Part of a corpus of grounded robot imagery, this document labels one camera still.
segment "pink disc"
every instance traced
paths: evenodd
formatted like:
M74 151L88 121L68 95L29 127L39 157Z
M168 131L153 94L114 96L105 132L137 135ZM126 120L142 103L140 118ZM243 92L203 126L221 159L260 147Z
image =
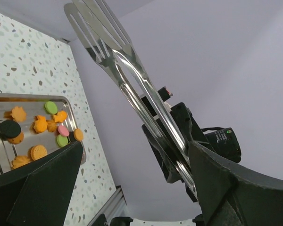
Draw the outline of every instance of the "pink disc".
M61 134L64 137L68 137L69 136L69 131L65 126L58 126L58 133Z

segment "gray wall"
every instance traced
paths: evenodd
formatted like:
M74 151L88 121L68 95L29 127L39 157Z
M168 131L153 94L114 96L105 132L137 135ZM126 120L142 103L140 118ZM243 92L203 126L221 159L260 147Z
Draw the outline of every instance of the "gray wall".
M121 18L157 88L185 102L202 127L233 127L241 164L283 179L283 0L155 0ZM71 43L115 183L131 215L182 220L200 213L167 184L141 121L112 80Z

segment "terrazzo countertop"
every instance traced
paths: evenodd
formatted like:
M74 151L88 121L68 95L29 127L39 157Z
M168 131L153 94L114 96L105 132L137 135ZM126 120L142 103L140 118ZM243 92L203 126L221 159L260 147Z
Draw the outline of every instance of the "terrazzo countertop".
M116 189L70 46L0 14L0 93L58 95L70 101L84 131L87 160L64 225L87 225Z

